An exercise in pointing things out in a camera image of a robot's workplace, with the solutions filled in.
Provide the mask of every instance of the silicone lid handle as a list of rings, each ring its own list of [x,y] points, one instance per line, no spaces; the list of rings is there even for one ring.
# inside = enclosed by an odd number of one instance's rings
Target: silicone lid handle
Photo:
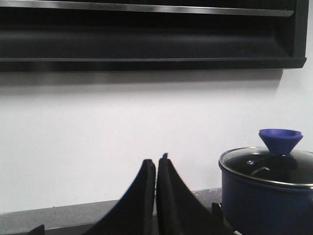
[[[259,136],[269,151],[274,154],[290,154],[303,138],[300,131],[285,129],[263,129],[260,130]]]

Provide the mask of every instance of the hood vent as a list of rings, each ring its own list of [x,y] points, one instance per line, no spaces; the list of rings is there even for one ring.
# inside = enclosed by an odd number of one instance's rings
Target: hood vent
[[[301,68],[308,0],[0,0],[0,71]]]

